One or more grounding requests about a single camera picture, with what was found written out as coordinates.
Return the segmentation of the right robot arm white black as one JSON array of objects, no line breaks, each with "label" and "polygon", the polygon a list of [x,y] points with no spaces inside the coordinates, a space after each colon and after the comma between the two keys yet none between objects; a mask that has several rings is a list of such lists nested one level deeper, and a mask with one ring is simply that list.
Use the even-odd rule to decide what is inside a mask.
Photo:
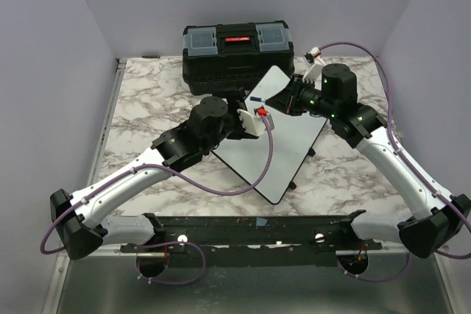
[{"label": "right robot arm white black", "polygon": [[391,217],[360,212],[339,230],[343,247],[355,249],[365,240],[384,240],[427,258],[461,230],[470,214],[470,199],[454,196],[435,182],[392,136],[380,113],[358,102],[357,76],[347,65],[326,65],[320,89],[293,78],[265,102],[285,115],[309,113],[328,119],[334,133],[373,163],[409,208],[408,215]]}]

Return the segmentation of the white whiteboard with black rim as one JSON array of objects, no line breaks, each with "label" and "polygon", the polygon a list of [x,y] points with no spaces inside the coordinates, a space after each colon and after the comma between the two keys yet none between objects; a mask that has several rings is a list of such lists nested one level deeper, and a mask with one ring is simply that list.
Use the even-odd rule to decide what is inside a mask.
[{"label": "white whiteboard with black rim", "polygon": [[[327,120],[305,113],[292,117],[272,108],[274,152],[266,176],[255,187],[269,203],[278,204],[295,178],[309,150],[313,147]],[[269,142],[264,135],[256,140],[224,140],[214,154],[249,184],[260,176],[268,157]]]}]

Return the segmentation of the white marker pen blue cap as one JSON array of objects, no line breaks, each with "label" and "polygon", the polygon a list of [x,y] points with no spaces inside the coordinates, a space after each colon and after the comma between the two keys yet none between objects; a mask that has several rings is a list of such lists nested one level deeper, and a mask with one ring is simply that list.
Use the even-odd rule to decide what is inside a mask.
[{"label": "white marker pen blue cap", "polygon": [[249,97],[249,100],[250,100],[250,101],[255,101],[255,102],[262,102],[262,103],[263,103],[263,102],[266,102],[265,99],[263,99],[263,98],[261,98],[261,97],[257,97],[257,96],[250,96],[250,97]]}]

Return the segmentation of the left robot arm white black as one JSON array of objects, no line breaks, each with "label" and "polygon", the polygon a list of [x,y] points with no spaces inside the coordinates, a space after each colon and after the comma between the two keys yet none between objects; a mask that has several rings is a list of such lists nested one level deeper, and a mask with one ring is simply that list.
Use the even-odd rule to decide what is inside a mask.
[{"label": "left robot arm white black", "polygon": [[49,199],[52,226],[47,234],[59,235],[61,250],[72,260],[87,257],[107,244],[134,243],[156,251],[163,242],[156,217],[113,217],[112,212],[173,176],[189,182],[183,171],[200,163],[223,140],[257,139],[269,129],[266,116],[249,112],[239,97],[205,97],[186,120],[163,132],[113,174],[72,193],[63,189],[53,192]]}]

